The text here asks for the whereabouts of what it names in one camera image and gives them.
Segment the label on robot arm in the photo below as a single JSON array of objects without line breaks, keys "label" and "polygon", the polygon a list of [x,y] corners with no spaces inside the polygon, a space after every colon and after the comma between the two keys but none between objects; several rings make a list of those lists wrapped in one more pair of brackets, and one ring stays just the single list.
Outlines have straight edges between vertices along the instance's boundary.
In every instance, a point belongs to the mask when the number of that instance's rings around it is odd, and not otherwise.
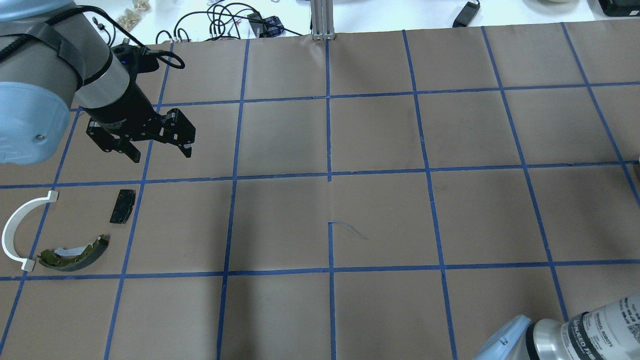
[{"label": "label on robot arm", "polygon": [[562,326],[572,360],[632,360],[640,354],[640,295],[624,298]]}]

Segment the green brake shoe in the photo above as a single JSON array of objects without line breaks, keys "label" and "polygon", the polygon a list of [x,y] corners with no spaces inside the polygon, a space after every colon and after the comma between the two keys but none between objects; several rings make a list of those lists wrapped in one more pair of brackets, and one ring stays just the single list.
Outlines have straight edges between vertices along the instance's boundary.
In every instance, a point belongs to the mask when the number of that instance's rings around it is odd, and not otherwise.
[{"label": "green brake shoe", "polygon": [[[51,251],[44,250],[38,255],[38,262],[42,266],[59,271],[76,271],[80,270],[96,261],[100,255],[109,246],[107,236],[102,234],[91,244],[86,247],[78,247],[75,249],[63,250],[57,249]],[[72,258],[63,258],[62,256],[73,256]]]}]

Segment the white table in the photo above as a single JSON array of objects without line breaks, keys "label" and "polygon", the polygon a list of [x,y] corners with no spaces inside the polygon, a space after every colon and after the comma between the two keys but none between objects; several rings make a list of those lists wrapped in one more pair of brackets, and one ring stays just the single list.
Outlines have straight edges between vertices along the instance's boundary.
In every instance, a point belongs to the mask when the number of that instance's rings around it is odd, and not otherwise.
[{"label": "white table", "polygon": [[[400,29],[450,28],[453,20],[467,0],[333,0],[336,33],[393,31]],[[286,28],[308,34],[310,24],[309,2],[305,0],[244,0],[261,12],[263,17],[277,15]],[[132,8],[131,0],[85,0],[103,8],[114,19],[125,8]],[[177,20],[193,11],[208,8],[206,0],[150,0],[152,10],[133,29],[132,34],[146,44],[153,44],[158,31],[173,33]],[[471,26],[510,24],[542,24],[549,22],[591,21],[611,18],[604,15],[598,0],[573,0],[553,3],[548,0],[481,0],[481,9]],[[206,14],[192,15],[180,26],[192,40],[209,38],[209,20]],[[247,38],[250,28],[246,20],[241,24],[241,36]],[[118,34],[116,43],[122,41]]]}]

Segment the black strap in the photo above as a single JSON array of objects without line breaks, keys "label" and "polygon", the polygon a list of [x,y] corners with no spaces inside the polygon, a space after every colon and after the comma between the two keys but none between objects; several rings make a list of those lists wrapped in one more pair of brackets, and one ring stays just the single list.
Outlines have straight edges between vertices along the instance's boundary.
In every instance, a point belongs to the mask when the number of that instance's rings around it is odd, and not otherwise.
[{"label": "black strap", "polygon": [[78,87],[83,84],[84,61],[78,49],[61,33],[45,22],[11,21],[0,23],[0,37],[29,35],[54,49],[58,57],[69,64],[78,77]]}]

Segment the grid square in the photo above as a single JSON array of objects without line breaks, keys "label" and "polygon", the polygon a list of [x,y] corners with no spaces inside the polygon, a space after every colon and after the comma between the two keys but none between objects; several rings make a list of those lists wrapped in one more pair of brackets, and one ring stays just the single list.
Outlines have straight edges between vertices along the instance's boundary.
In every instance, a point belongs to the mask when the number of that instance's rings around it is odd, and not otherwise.
[{"label": "grid square", "polygon": [[640,155],[640,86],[607,86],[593,88],[598,105],[607,121],[624,160],[638,160]]},{"label": "grid square", "polygon": [[448,270],[447,284],[458,359],[472,359],[491,335],[518,315],[562,321],[547,267]]},{"label": "grid square", "polygon": [[529,164],[617,161],[585,88],[507,92]]},{"label": "grid square", "polygon": [[147,184],[130,274],[222,271],[231,181]]},{"label": "grid square", "polygon": [[238,175],[326,172],[326,101],[245,104]]},{"label": "grid square", "polygon": [[480,28],[411,30],[406,37],[418,90],[498,86]]},{"label": "grid square", "polygon": [[[139,192],[138,185],[78,186],[59,188],[58,201],[52,202],[47,212],[35,255],[43,250],[73,249],[93,243],[101,234],[109,235],[109,247],[98,260],[84,269],[83,274],[119,274],[122,271],[132,217],[126,224],[110,224],[111,212],[120,189]],[[57,270],[37,264],[29,275],[60,275]]]},{"label": "grid square", "polygon": [[193,154],[187,159],[177,147],[155,143],[147,179],[232,176],[238,105],[196,105],[179,109],[196,127]]},{"label": "grid square", "polygon": [[335,266],[438,264],[424,173],[335,176],[330,186]]},{"label": "grid square", "polygon": [[186,67],[169,69],[163,104],[240,99],[245,41],[175,44]]},{"label": "grid square", "polygon": [[419,99],[430,167],[520,164],[500,92]]},{"label": "grid square", "polygon": [[[124,154],[103,152],[85,132],[90,118],[87,113],[82,113],[78,118],[60,172],[60,182],[140,180],[147,158],[148,141],[132,143],[140,151],[140,162],[137,164]],[[156,146],[170,145],[157,143]]]},{"label": "grid square", "polygon": [[[25,202],[33,200],[38,197],[46,197],[48,189],[4,189],[0,190],[0,226],[6,224],[9,217],[14,211],[18,210]],[[30,211],[20,221],[18,228],[15,231],[15,237],[13,239],[13,246],[16,253],[23,258],[29,256],[31,247],[35,241],[36,234],[38,233],[38,227],[44,213],[45,206],[39,206]],[[3,276],[21,276],[22,265],[9,259],[4,254],[0,256],[0,277]]]},{"label": "grid square", "polygon": [[554,260],[640,258],[640,209],[619,166],[529,172]]},{"label": "grid square", "polygon": [[0,164],[0,185],[22,185],[22,184],[50,184],[56,179],[56,173],[60,166],[60,159],[65,151],[65,146],[71,132],[71,125],[76,117],[76,112],[69,115],[67,130],[58,144],[56,152],[47,160],[33,165],[18,165],[13,163]]},{"label": "grid square", "polygon": [[329,57],[333,95],[413,90],[400,31],[340,34]]},{"label": "grid square", "polygon": [[326,94],[324,42],[311,35],[251,41],[245,99]]},{"label": "grid square", "polygon": [[570,22],[566,28],[590,83],[640,81],[638,21]]},{"label": "grid square", "polygon": [[335,275],[338,359],[450,359],[440,272]]},{"label": "grid square", "polygon": [[222,359],[331,358],[329,275],[232,276]]},{"label": "grid square", "polygon": [[231,270],[328,265],[325,177],[238,182]]},{"label": "grid square", "polygon": [[334,171],[424,168],[413,96],[331,101]]},{"label": "grid square", "polygon": [[0,327],[3,328],[9,316],[20,281],[0,281]]},{"label": "grid square", "polygon": [[486,34],[504,86],[584,83],[560,24],[491,26]]},{"label": "grid square", "polygon": [[220,277],[127,279],[109,358],[215,359]]},{"label": "grid square", "polygon": [[435,172],[431,179],[448,263],[547,260],[522,170]]},{"label": "grid square", "polygon": [[117,289],[117,279],[25,282],[3,359],[102,357]]},{"label": "grid square", "polygon": [[592,311],[640,288],[640,265],[557,266],[569,316]]}]

